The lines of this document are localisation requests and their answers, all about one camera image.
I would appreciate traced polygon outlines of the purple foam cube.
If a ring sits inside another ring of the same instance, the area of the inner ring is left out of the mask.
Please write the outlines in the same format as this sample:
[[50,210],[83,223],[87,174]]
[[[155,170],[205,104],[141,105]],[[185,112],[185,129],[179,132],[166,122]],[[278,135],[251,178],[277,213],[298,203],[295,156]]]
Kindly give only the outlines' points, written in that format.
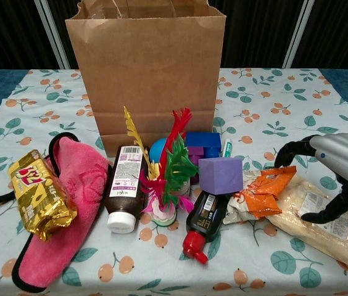
[[243,189],[241,158],[203,158],[199,160],[199,186],[210,194],[230,194]]

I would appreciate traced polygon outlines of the gold foil snack pack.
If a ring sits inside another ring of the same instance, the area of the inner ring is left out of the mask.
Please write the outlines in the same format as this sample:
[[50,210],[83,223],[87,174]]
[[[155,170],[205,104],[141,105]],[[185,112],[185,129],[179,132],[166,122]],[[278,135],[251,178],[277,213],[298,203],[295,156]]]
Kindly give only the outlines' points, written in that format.
[[67,197],[58,177],[34,149],[8,169],[24,228],[42,241],[70,226],[76,205]]

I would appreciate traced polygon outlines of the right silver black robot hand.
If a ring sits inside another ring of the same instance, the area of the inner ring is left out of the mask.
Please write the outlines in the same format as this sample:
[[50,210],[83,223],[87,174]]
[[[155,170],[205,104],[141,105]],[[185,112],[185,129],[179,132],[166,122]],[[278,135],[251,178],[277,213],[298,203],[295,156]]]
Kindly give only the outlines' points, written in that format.
[[348,133],[311,135],[286,143],[278,152],[275,167],[289,166],[297,155],[315,157],[336,175],[341,192],[318,213],[305,213],[301,219],[325,224],[348,212]]

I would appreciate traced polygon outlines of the blue ball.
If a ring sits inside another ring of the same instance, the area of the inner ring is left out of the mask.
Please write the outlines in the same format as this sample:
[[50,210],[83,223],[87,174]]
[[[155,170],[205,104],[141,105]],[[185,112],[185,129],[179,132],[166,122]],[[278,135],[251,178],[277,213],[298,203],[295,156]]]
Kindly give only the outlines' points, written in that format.
[[162,155],[166,141],[167,141],[166,138],[161,138],[157,140],[155,143],[153,143],[153,145],[151,145],[151,148],[149,151],[150,162],[154,162],[154,163],[160,162],[160,157]]

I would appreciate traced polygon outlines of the pink cloth black trim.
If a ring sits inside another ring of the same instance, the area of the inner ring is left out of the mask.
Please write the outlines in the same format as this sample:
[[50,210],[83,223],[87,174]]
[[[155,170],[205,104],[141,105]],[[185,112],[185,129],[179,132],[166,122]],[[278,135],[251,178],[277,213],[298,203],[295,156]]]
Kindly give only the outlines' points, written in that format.
[[78,253],[98,213],[110,172],[108,161],[99,152],[68,132],[51,140],[45,160],[78,214],[70,226],[46,242],[29,235],[12,269],[13,283],[29,293],[50,286]]

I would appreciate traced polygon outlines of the green white marker pen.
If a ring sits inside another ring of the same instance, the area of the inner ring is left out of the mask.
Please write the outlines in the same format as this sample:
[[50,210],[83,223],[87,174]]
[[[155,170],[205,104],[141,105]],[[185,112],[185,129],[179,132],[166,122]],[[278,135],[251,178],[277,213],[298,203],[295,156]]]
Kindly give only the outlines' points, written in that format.
[[221,157],[230,158],[233,150],[233,142],[231,139],[226,139],[223,145]]

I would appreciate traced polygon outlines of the blue toy building block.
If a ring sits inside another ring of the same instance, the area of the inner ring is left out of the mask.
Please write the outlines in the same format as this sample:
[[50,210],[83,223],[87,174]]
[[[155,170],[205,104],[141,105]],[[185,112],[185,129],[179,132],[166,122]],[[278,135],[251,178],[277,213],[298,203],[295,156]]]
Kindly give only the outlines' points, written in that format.
[[186,147],[203,147],[204,158],[220,156],[221,139],[218,133],[188,132],[186,133]]

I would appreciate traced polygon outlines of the orange snack packet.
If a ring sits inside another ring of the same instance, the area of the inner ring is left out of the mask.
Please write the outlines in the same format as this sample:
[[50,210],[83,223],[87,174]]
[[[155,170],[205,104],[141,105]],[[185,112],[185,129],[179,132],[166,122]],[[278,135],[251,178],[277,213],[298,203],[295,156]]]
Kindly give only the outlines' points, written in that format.
[[295,166],[244,171],[243,188],[230,197],[223,224],[280,214],[278,197],[296,172]]

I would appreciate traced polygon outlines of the black bottle red cap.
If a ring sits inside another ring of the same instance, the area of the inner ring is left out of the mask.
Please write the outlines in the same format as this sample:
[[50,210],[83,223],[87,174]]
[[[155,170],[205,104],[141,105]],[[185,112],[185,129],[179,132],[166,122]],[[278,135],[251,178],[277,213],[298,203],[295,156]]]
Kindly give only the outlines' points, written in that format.
[[183,241],[183,253],[201,264],[208,261],[204,246],[218,235],[228,203],[226,194],[214,195],[202,191],[194,208],[186,219],[187,234]]

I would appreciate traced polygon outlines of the black curtain partition panel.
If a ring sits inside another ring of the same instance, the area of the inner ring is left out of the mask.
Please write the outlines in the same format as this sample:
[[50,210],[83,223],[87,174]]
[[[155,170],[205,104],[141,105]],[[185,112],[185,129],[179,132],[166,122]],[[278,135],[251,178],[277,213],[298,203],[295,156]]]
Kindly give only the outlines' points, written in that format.
[[281,68],[304,0],[209,0],[226,15],[222,68]]
[[34,0],[0,0],[0,69],[59,69]]
[[315,0],[292,67],[348,69],[348,0]]
[[63,50],[66,55],[68,66],[71,69],[78,69],[78,63],[68,35],[65,21],[74,17],[78,12],[80,0],[44,0],[48,5],[48,13],[51,18],[53,34],[59,41],[58,49]]

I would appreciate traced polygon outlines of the floral print tablecloth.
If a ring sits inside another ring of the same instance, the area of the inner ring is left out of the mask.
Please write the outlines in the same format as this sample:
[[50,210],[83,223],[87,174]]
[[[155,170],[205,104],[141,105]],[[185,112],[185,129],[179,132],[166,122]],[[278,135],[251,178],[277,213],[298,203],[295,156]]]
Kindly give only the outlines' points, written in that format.
[[[348,132],[348,103],[317,69],[223,69],[213,128],[233,142],[246,170],[273,165],[280,147],[311,134]],[[8,167],[69,131],[98,151],[99,137],[78,70],[27,71],[0,104],[0,195]],[[346,265],[266,220],[224,226],[206,245],[206,265],[182,255],[186,214],[168,228],[143,216],[127,235],[107,229],[107,212],[51,287],[31,295],[14,286],[25,245],[17,205],[0,205],[0,296],[348,296]]]

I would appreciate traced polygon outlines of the brown bottle white cap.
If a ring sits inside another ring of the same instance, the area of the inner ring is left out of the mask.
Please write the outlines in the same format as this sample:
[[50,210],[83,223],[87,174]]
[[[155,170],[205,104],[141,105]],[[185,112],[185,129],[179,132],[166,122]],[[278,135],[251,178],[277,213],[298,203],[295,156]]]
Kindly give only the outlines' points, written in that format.
[[109,178],[104,202],[107,226],[117,234],[131,233],[143,209],[144,192],[139,181],[146,162],[138,146],[121,146]]

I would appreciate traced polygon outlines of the beige vacuum food pack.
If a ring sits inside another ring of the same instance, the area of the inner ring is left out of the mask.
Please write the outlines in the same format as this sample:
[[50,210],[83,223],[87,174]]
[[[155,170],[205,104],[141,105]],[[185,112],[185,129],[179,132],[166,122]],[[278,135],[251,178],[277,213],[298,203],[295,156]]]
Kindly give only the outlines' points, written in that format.
[[279,196],[281,213],[267,219],[282,231],[348,267],[348,212],[325,224],[308,223],[300,218],[305,213],[319,212],[329,201],[319,188],[295,176]]

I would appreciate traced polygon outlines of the brown paper bag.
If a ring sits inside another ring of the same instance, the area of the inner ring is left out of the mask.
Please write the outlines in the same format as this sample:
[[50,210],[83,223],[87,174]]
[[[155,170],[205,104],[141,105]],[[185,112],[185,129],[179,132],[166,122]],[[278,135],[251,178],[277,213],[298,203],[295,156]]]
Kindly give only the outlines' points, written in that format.
[[188,131],[211,131],[226,17],[208,0],[81,0],[65,24],[109,157],[132,144],[129,111],[146,146],[189,108]]

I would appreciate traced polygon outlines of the purple toy building block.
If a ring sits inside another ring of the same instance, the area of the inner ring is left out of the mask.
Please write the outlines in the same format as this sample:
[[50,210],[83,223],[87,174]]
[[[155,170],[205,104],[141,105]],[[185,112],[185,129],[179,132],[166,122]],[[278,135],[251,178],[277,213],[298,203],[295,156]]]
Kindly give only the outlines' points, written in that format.
[[[204,148],[203,147],[188,147],[189,160],[195,165],[199,166],[199,160],[204,158]],[[190,178],[190,184],[195,185],[199,182],[199,174],[196,173]]]

